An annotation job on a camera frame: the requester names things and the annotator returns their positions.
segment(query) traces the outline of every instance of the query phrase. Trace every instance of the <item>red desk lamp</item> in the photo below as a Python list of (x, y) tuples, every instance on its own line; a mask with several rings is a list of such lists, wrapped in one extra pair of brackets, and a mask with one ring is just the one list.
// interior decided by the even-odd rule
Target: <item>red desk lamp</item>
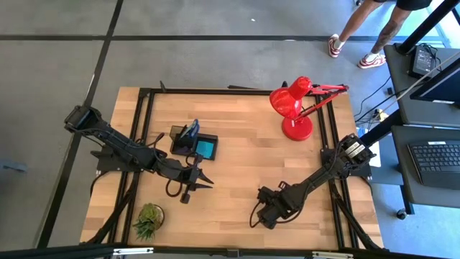
[[(281, 128), (286, 137), (301, 141), (308, 139), (313, 133), (313, 123), (308, 115), (347, 90), (348, 86), (315, 85), (308, 77), (301, 76), (290, 87), (274, 90), (270, 94), (270, 103), (285, 118)], [(314, 95), (326, 95), (326, 98), (321, 103), (304, 109), (302, 98)]]

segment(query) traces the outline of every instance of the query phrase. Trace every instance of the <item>red and white sneaker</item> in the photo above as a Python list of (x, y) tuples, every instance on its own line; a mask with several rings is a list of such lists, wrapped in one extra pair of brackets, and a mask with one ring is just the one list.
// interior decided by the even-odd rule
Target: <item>red and white sneaker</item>
[(329, 38), (329, 41), (328, 41), (328, 46), (329, 46), (329, 55), (332, 57), (332, 58), (337, 58), (339, 56), (339, 53), (340, 53), (340, 50), (341, 48), (339, 49), (336, 49), (334, 48), (334, 42), (339, 38), (339, 36), (337, 34), (334, 34), (332, 35), (330, 38)]
[(359, 68), (362, 68), (362, 69), (376, 68), (376, 67), (381, 66), (381, 65), (383, 65), (383, 64), (385, 64), (387, 62), (387, 59), (385, 58), (385, 55), (377, 54), (375, 59), (372, 60), (372, 61), (366, 61), (366, 57), (367, 57), (367, 55), (365, 55), (364, 58), (362, 58), (359, 61), (359, 63), (358, 63)]

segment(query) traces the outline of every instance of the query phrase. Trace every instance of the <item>electronic device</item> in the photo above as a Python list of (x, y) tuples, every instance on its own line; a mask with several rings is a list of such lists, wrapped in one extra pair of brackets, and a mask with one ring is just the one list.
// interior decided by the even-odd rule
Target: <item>electronic device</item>
[(424, 45), (414, 49), (410, 60), (409, 76), (421, 78), (436, 67), (436, 59), (431, 51)]
[(423, 185), (460, 189), (460, 140), (415, 142), (408, 149)]
[(410, 98), (442, 104), (460, 104), (460, 58), (432, 77)]
[[(306, 140), (313, 133), (313, 123), (308, 115), (332, 101), (340, 93), (346, 92), (348, 86), (327, 86), (312, 84), (306, 76), (301, 76), (294, 81), (290, 87), (286, 87), (283, 82), (281, 88), (274, 90), (270, 94), (270, 103), (277, 113), (285, 119), (282, 121), (281, 128), (286, 137), (291, 140)], [(319, 104), (310, 107), (302, 107), (304, 96), (327, 95)]]

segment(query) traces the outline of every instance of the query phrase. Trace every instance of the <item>gray floor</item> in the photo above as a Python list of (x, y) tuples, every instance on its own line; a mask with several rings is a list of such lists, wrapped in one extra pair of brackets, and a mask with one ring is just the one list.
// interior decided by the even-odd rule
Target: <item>gray floor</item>
[[(100, 34), (115, 0), (0, 1), (0, 34)], [(392, 5), (372, 14), (357, 35), (376, 36)], [(125, 1), (118, 35), (330, 35), (353, 12), (352, 1)], [(409, 35), (428, 15), (411, 15), (399, 35)], [(30, 248), (58, 176), (70, 134), (63, 120), (84, 100), (101, 42), (0, 42), (0, 158), (21, 161), (27, 173), (0, 171), (0, 250)], [(224, 88), (229, 84), (274, 89), (310, 76), (316, 83), (346, 83), (354, 111), (389, 76), (386, 66), (356, 67), (371, 43), (348, 42), (337, 59), (324, 42), (112, 42), (93, 105), (110, 120), (120, 86)], [(378, 103), (379, 92), (364, 106)], [(77, 244), (96, 159), (82, 141), (50, 244)], [(460, 256), (460, 210), (417, 206), (399, 221), (399, 188), (374, 186), (385, 247), (402, 253)], [(184, 258), (156, 255), (156, 258)]]

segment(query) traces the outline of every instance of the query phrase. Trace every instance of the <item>small potted plant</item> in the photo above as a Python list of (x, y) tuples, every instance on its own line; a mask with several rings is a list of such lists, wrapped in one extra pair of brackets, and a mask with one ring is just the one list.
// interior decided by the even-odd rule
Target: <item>small potted plant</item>
[(150, 240), (155, 237), (157, 231), (165, 221), (165, 212), (163, 209), (154, 204), (144, 204), (137, 223), (133, 225), (137, 232), (137, 239)]

